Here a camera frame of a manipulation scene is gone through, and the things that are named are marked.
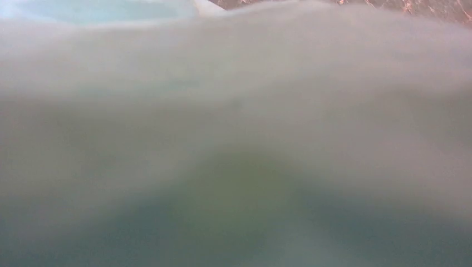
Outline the light blue plastic bag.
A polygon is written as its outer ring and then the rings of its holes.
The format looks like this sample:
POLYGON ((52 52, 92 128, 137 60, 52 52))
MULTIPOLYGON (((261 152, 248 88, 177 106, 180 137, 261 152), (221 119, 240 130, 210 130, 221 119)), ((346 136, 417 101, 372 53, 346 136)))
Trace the light blue plastic bag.
POLYGON ((1 265, 470 266, 471 29, 2 19, 1 265))

